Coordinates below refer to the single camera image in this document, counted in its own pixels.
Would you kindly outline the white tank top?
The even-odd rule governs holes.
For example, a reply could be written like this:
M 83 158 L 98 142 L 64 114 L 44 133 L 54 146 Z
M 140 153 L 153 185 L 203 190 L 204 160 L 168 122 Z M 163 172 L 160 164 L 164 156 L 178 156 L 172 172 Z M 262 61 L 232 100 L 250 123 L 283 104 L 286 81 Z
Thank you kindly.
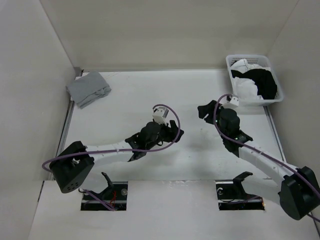
M 233 78 L 234 94 L 242 100 L 263 100 L 258 94 L 258 87 L 255 82 L 249 78 Z

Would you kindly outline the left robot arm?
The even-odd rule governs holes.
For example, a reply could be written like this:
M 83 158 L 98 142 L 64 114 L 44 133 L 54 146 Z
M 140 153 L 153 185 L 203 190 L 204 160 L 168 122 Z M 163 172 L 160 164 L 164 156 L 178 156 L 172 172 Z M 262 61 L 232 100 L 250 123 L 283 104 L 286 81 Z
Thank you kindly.
M 96 195 L 105 200 L 112 195 L 112 186 L 106 182 L 94 183 L 88 177 L 92 169 L 139 160 L 148 152 L 160 151 L 156 146 L 179 142 L 183 134 L 174 120 L 169 123 L 151 121 L 140 132 L 116 144 L 85 146 L 81 141 L 75 141 L 49 164 L 49 169 L 63 194 L 84 185 L 86 190 L 95 187 Z

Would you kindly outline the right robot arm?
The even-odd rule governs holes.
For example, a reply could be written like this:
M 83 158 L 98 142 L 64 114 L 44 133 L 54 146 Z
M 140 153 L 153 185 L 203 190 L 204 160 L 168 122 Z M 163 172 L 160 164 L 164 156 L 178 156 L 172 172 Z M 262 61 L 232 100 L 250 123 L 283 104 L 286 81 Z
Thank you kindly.
M 233 155 L 247 161 L 273 182 L 254 178 L 245 171 L 234 177 L 232 192 L 237 199 L 247 195 L 266 198 L 278 205 L 294 220 L 307 216 L 320 205 L 320 186 L 316 175 L 307 166 L 302 168 L 280 161 L 254 144 L 251 136 L 240 129 L 237 112 L 212 100 L 197 107 L 198 117 L 214 125 L 224 147 Z

